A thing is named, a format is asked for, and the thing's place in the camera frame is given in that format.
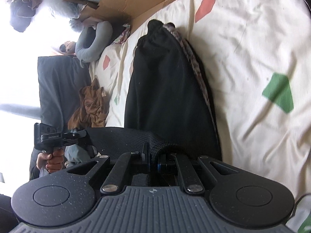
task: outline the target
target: circular pad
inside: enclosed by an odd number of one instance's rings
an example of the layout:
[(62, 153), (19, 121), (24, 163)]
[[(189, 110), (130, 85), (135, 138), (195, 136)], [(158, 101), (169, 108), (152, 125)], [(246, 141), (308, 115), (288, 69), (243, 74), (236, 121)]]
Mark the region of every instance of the circular pad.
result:
[(253, 207), (266, 205), (272, 199), (269, 190), (258, 186), (242, 187), (236, 192), (236, 197), (245, 205)]
[(284, 222), (294, 207), (293, 195), (286, 187), (250, 173), (223, 176), (212, 189), (210, 202), (228, 222), (252, 229)]
[(38, 189), (34, 200), (41, 206), (53, 207), (64, 203), (69, 198), (69, 191), (60, 186), (46, 186)]

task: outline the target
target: metal screw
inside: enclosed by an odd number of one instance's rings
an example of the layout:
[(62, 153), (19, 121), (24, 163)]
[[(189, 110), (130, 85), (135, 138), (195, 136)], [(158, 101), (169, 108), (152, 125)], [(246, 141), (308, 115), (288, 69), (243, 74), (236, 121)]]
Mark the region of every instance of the metal screw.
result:
[(118, 189), (118, 186), (114, 184), (108, 184), (108, 185), (103, 186), (102, 188), (104, 192), (108, 192), (108, 193), (115, 192), (117, 191), (117, 189)]
[(203, 190), (203, 187), (200, 185), (194, 184), (194, 185), (188, 186), (187, 190), (189, 192), (192, 192), (192, 193), (198, 193), (198, 192), (201, 192)]

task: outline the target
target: green patch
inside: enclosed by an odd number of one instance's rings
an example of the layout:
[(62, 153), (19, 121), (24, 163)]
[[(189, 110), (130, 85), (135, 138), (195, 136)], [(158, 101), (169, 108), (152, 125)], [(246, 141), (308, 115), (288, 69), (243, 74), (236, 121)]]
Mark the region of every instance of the green patch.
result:
[(290, 83), (286, 75), (274, 73), (262, 95), (278, 105), (287, 114), (294, 109)]
[(306, 220), (301, 224), (297, 233), (310, 233), (311, 232), (311, 216), (308, 216)]
[(114, 103), (115, 103), (116, 105), (118, 105), (118, 102), (119, 102), (119, 98), (118, 98), (118, 96), (116, 96), (115, 99), (114, 99)]

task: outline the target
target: phone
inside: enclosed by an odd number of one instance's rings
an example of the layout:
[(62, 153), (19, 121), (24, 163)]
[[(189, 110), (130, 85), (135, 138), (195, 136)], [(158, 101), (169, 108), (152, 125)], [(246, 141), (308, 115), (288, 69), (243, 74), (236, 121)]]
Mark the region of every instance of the phone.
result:
[(55, 127), (44, 124), (44, 123), (35, 123), (34, 125), (34, 145), (35, 149), (43, 151), (46, 149), (44, 144), (41, 142), (41, 136), (46, 134), (56, 133), (57, 130)]

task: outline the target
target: pink patch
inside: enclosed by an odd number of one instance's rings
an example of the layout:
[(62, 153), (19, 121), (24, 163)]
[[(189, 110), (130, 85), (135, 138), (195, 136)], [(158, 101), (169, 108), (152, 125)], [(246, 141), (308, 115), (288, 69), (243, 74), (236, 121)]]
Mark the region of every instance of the pink patch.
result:
[(103, 69), (105, 70), (109, 66), (110, 58), (106, 55), (103, 62)]
[(131, 63), (131, 66), (130, 66), (130, 76), (132, 76), (132, 73), (133, 73), (133, 62)]
[(212, 11), (215, 1), (216, 0), (202, 0), (201, 5), (194, 17), (195, 23)]

